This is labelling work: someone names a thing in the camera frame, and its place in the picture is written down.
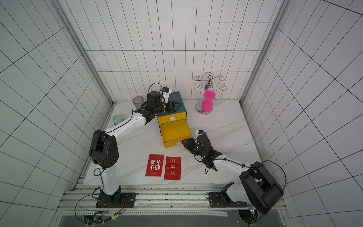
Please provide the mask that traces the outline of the yellow drawer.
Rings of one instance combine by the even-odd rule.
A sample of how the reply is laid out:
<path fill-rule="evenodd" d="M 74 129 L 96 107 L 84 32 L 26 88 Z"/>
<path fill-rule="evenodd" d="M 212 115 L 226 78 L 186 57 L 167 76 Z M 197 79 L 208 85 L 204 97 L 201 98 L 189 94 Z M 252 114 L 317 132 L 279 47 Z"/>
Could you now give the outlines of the yellow drawer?
<path fill-rule="evenodd" d="M 164 113 L 157 117 L 159 124 L 166 124 L 174 121 L 184 120 L 187 118 L 186 112 L 181 113 Z"/>
<path fill-rule="evenodd" d="M 192 138 L 192 132 L 186 119 L 160 124 L 159 126 L 165 148 L 176 146 L 177 143 Z"/>

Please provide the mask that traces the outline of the red postcard stimulate text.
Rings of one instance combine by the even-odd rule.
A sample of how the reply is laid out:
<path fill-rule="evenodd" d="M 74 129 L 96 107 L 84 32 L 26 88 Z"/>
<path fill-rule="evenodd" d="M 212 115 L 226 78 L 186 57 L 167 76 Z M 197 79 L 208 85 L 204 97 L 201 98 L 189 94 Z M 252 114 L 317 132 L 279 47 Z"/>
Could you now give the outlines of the red postcard stimulate text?
<path fill-rule="evenodd" d="M 165 163 L 165 180 L 181 179 L 181 157 L 166 157 Z"/>

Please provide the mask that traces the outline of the red postcard white characters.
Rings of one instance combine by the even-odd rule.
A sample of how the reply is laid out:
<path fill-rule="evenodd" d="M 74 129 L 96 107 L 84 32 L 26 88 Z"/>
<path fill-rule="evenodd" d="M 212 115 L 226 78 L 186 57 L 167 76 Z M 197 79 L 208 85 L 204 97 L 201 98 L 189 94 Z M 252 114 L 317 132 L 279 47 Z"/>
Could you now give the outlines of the red postcard white characters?
<path fill-rule="evenodd" d="M 146 176 L 161 177 L 163 171 L 163 163 L 164 155 L 150 154 L 147 163 Z"/>

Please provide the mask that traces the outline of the teal drawer cabinet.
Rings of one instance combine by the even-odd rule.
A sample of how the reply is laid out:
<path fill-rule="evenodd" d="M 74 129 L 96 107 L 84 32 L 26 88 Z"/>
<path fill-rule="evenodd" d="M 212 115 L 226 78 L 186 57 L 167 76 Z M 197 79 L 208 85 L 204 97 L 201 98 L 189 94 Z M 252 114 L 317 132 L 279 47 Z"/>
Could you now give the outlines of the teal drawer cabinet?
<path fill-rule="evenodd" d="M 180 92 L 179 91 L 173 92 L 169 96 L 169 101 L 175 102 L 176 111 L 174 113 L 164 113 L 162 115 L 159 115 L 157 117 L 158 123 L 165 124 L 173 121 L 186 120 L 187 111 L 183 103 L 182 97 L 180 95 Z"/>

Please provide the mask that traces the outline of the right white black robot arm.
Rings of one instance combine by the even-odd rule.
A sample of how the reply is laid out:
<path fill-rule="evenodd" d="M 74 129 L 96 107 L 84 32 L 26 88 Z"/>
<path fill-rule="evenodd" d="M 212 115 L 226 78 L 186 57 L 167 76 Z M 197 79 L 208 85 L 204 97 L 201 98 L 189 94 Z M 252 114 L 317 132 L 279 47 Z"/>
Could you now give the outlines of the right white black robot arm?
<path fill-rule="evenodd" d="M 182 144 L 191 154 L 201 157 L 206 166 L 205 173 L 212 169 L 235 179 L 221 192 L 208 194 L 210 207 L 242 208 L 250 204 L 254 210 L 266 215 L 283 197 L 283 188 L 263 163 L 245 164 L 228 158 L 212 147 L 204 131 L 200 130 L 196 139 L 182 140 Z"/>

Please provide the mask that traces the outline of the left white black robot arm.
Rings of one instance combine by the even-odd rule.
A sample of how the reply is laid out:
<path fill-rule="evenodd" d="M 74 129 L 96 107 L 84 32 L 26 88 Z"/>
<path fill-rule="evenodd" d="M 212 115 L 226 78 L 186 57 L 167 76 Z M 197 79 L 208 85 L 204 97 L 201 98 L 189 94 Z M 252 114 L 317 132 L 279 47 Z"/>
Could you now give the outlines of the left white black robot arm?
<path fill-rule="evenodd" d="M 103 185 L 101 195 L 113 196 L 120 190 L 115 168 L 119 158 L 118 141 L 147 125 L 157 115 L 175 113 L 181 104 L 169 100 L 171 93 L 172 90 L 167 87 L 160 92 L 149 92 L 146 101 L 129 118 L 105 131 L 94 132 L 89 156 L 100 169 Z"/>

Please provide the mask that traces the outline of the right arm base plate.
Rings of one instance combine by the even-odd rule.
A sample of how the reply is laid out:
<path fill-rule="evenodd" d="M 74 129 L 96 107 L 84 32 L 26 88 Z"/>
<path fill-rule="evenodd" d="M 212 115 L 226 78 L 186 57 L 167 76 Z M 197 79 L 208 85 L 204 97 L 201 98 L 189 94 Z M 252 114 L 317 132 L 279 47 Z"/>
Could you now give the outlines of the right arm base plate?
<path fill-rule="evenodd" d="M 227 184 L 218 193 L 207 193 L 206 199 L 209 201 L 209 206 L 212 208 L 246 208 L 247 203 L 243 201 L 232 201 L 228 194 L 227 189 L 234 185 L 234 183 Z"/>

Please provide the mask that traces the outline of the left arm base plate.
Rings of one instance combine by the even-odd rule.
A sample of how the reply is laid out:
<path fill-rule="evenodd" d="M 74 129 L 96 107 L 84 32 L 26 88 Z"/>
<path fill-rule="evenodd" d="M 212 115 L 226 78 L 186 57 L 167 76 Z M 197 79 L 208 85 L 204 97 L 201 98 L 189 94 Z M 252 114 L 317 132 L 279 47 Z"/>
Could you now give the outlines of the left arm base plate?
<path fill-rule="evenodd" d="M 101 192 L 95 207 L 100 209 L 133 208 L 136 200 L 136 193 L 119 193 L 107 195 Z"/>

